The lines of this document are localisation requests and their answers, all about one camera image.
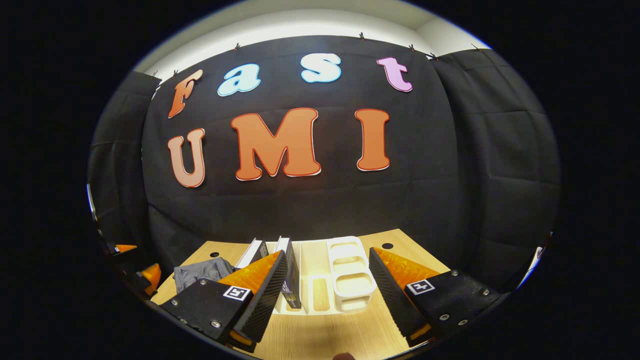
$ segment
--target black backdrop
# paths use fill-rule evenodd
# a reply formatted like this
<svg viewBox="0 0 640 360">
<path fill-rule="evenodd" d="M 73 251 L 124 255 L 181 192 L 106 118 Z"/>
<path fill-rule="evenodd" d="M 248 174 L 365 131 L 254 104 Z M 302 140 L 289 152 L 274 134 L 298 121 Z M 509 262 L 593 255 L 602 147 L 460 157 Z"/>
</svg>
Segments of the black backdrop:
<svg viewBox="0 0 640 360">
<path fill-rule="evenodd" d="M 337 54 L 340 78 L 305 82 L 300 59 L 309 53 Z M 413 84 L 411 92 L 389 85 L 376 63 L 386 57 L 408 69 L 403 77 Z M 218 96 L 224 74 L 246 63 L 260 67 L 260 85 Z M 185 108 L 169 119 L 176 84 L 198 70 L 204 74 Z M 301 107 L 319 113 L 313 137 L 321 173 L 237 180 L 231 120 L 258 113 L 275 134 L 284 115 Z M 385 153 L 391 165 L 385 170 L 355 166 L 362 129 L 353 114 L 364 108 L 390 116 Z M 167 141 L 199 127 L 206 133 L 206 177 L 199 187 L 186 188 L 175 179 Z M 187 172 L 193 171 L 190 148 L 183 145 Z M 262 167 L 257 157 L 255 162 Z M 151 100 L 142 164 L 150 232 L 165 277 L 206 240 L 275 241 L 282 234 L 310 240 L 400 228 L 448 267 L 512 290 L 517 282 L 506 282 L 522 277 L 551 231 L 560 182 L 545 110 L 494 51 L 443 54 L 436 61 L 357 37 L 270 40 L 180 71 Z"/>
<path fill-rule="evenodd" d="M 637 131 L 626 119 L 638 108 L 624 96 L 632 93 L 625 36 L 632 33 L 634 11 L 615 2 L 427 7 L 486 41 L 531 85 L 558 139 L 565 191 L 554 238 L 528 283 L 487 319 L 487 327 L 468 329 L 420 358 L 624 358 L 631 343 L 616 325 L 633 313 L 627 309 L 632 298 L 624 296 L 633 282 L 622 270 L 631 264 L 628 250 L 635 241 L 625 236 L 625 229 L 633 232 L 625 199 L 630 176 L 637 175 L 629 156 Z M 221 355 L 150 313 L 108 268 L 88 214 L 82 151 L 132 64 L 215 9 L 182 4 L 168 11 L 155 1 L 134 7 L 76 3 L 27 7 L 8 17 L 15 29 L 8 57 L 19 70 L 10 72 L 17 76 L 13 94 L 31 101 L 21 109 L 31 138 L 16 149 L 31 144 L 29 163 L 37 164 L 36 172 L 21 172 L 24 264 L 38 270 L 18 285 L 24 296 L 13 304 L 24 304 L 18 332 L 24 357 Z M 10 234 L 19 226 L 12 224 Z M 54 270 L 68 281 L 52 281 Z"/>
<path fill-rule="evenodd" d="M 331 83 L 307 83 L 300 59 L 309 53 L 335 53 L 342 75 Z M 377 59 L 395 57 L 408 69 L 408 93 L 392 88 Z M 220 97 L 224 74 L 245 63 L 260 66 L 260 85 Z M 202 69 L 204 74 L 168 119 L 175 85 Z M 313 125 L 316 176 L 239 181 L 237 132 L 231 120 L 258 113 L 275 134 L 293 108 L 318 111 Z M 363 172 L 362 128 L 356 110 L 387 112 L 385 153 L 390 166 Z M 205 129 L 204 182 L 185 188 L 173 175 L 168 139 Z M 450 266 L 461 266 L 463 244 L 452 233 L 458 221 L 458 161 L 449 101 L 435 69 L 419 52 L 355 37 L 294 37 L 270 40 L 213 56 L 163 83 L 153 98 L 142 141 L 150 227 L 171 266 L 182 263 L 205 240 L 275 241 L 278 236 L 311 240 L 406 231 Z M 193 170 L 190 145 L 183 145 L 185 170 Z M 285 154 L 281 167 L 286 164 Z M 262 164 L 256 157 L 256 165 Z"/>
</svg>

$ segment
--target wooden table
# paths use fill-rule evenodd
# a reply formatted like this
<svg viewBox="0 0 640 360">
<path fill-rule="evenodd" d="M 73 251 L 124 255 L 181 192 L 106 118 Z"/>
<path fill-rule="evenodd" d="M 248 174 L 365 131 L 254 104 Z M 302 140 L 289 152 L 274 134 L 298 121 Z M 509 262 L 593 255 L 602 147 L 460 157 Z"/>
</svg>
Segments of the wooden table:
<svg viewBox="0 0 640 360">
<path fill-rule="evenodd" d="M 388 250 L 390 252 L 440 273 L 450 270 L 399 229 L 358 238 L 367 256 L 370 247 L 382 248 L 382 244 L 391 243 L 393 248 Z M 235 264 L 247 246 L 248 244 L 207 241 L 182 266 L 207 261 L 211 259 L 212 252 L 220 253 L 220 257 Z M 158 288 L 151 301 L 160 305 L 175 294 L 175 281 L 169 277 Z M 251 355 L 265 360 L 330 360 L 335 354 L 349 352 L 357 360 L 380 360 L 407 350 L 409 346 L 400 335 L 379 289 L 376 288 L 369 305 L 358 313 L 271 315 L 264 337 L 256 344 L 255 352 Z"/>
</svg>

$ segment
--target white organizer tray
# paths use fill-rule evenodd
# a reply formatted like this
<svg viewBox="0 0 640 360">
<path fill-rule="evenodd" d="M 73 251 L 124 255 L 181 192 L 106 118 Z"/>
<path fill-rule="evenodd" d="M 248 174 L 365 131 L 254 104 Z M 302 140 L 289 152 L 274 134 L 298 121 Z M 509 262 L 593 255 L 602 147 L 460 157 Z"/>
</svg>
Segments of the white organizer tray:
<svg viewBox="0 0 640 360">
<path fill-rule="evenodd" d="M 275 245 L 275 241 L 267 242 L 270 254 Z M 377 285 L 360 239 L 345 236 L 292 241 L 292 247 L 300 268 L 302 309 L 288 310 L 287 302 L 280 294 L 274 314 L 332 315 L 359 311 L 369 305 Z M 314 289 L 326 294 L 321 306 L 314 304 L 314 295 L 318 295 Z"/>
</svg>

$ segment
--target orange soft pad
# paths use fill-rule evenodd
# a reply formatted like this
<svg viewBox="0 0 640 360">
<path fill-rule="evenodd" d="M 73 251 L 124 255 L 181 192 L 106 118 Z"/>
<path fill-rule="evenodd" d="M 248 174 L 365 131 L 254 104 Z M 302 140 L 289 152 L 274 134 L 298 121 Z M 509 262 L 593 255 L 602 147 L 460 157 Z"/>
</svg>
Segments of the orange soft pad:
<svg viewBox="0 0 640 360">
<path fill-rule="evenodd" d="M 153 264 L 150 267 L 144 269 L 141 274 L 147 280 L 149 280 L 149 282 L 151 282 L 151 285 L 145 289 L 147 295 L 151 296 L 157 289 L 158 283 L 160 282 L 160 265 Z"/>
<path fill-rule="evenodd" d="M 258 290 L 266 279 L 273 263 L 278 258 L 278 252 L 267 255 L 264 258 L 249 264 L 246 268 L 242 268 L 233 274 L 223 277 L 218 282 L 231 286 L 239 286 L 241 288 L 251 289 L 253 296 L 258 294 Z"/>
<path fill-rule="evenodd" d="M 135 245 L 116 245 L 116 247 L 118 248 L 120 253 L 127 252 L 129 250 L 133 250 L 133 249 L 137 248 L 137 246 L 135 246 Z"/>
<path fill-rule="evenodd" d="M 377 247 L 373 249 L 378 253 L 387 270 L 389 270 L 389 273 L 391 273 L 391 276 L 394 277 L 394 280 L 403 291 L 407 284 L 440 275 L 440 273 L 402 256 Z"/>
<path fill-rule="evenodd" d="M 237 341 L 240 342 L 240 344 L 245 344 L 246 346 L 251 346 L 251 344 L 253 343 L 251 340 L 249 339 L 245 339 L 242 335 L 238 334 L 235 330 L 231 330 L 231 332 L 229 333 L 229 335 L 236 339 Z"/>
</svg>

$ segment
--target black fabric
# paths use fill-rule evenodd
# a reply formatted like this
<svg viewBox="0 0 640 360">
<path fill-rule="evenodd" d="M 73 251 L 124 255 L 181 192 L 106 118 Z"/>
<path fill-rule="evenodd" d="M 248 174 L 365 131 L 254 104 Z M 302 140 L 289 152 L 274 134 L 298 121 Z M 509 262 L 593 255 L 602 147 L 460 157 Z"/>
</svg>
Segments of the black fabric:
<svg viewBox="0 0 640 360">
<path fill-rule="evenodd" d="M 87 174 L 104 239 L 137 245 L 135 251 L 147 256 L 155 250 L 150 244 L 140 143 L 147 108 L 159 82 L 139 72 L 123 80 L 98 121 Z"/>
<path fill-rule="evenodd" d="M 341 77 L 306 83 L 302 56 L 335 53 Z M 409 93 L 392 88 L 377 59 L 406 66 Z M 260 85 L 220 97 L 224 75 L 247 63 Z M 202 69 L 186 107 L 168 113 L 175 85 Z M 316 176 L 238 181 L 234 117 L 258 113 L 275 133 L 285 113 L 309 107 Z M 386 111 L 390 166 L 362 172 L 362 129 L 354 112 Z M 206 178 L 185 188 L 167 142 L 193 129 L 202 141 Z M 461 51 L 429 61 L 423 53 L 351 37 L 293 37 L 243 46 L 168 79 L 150 103 L 142 138 L 150 231 L 163 269 L 180 265 L 204 241 L 249 243 L 286 234 L 311 240 L 400 228 L 449 268 L 501 288 L 530 260 L 556 214 L 559 162 L 548 119 L 522 78 L 493 51 Z M 182 146 L 185 171 L 191 146 Z"/>
<path fill-rule="evenodd" d="M 495 51 L 431 62 L 451 102 L 470 185 L 463 187 L 472 214 L 466 243 L 477 245 L 465 269 L 501 287 L 552 230 L 561 182 L 556 141 L 542 105 Z"/>
<path fill-rule="evenodd" d="M 341 77 L 333 83 L 306 83 L 302 56 L 335 53 Z M 409 93 L 387 81 L 376 60 L 395 57 L 407 67 Z M 249 92 L 220 97 L 226 72 L 246 63 L 260 67 L 260 85 Z M 168 113 L 175 85 L 203 70 L 185 108 Z M 275 133 L 293 108 L 319 113 L 313 137 L 316 176 L 238 181 L 239 155 L 234 117 L 258 113 Z M 362 128 L 354 112 L 386 111 L 386 170 L 362 172 Z M 205 129 L 206 177 L 198 188 L 180 185 L 172 170 L 167 142 Z M 206 240 L 251 242 L 254 237 L 298 240 L 364 235 L 400 228 L 444 263 L 460 265 L 465 244 L 456 237 L 460 216 L 454 123 L 444 88 L 420 52 L 350 37 L 294 37 L 241 47 L 206 59 L 163 83 L 151 102 L 143 135 L 143 169 L 150 227 L 161 259 L 180 264 Z M 193 170 L 191 146 L 182 146 L 185 170 Z M 262 164 L 256 159 L 256 165 Z"/>
<path fill-rule="evenodd" d="M 223 258 L 178 266 L 173 269 L 175 289 L 178 293 L 200 279 L 218 281 L 234 271 L 234 267 Z"/>
</svg>

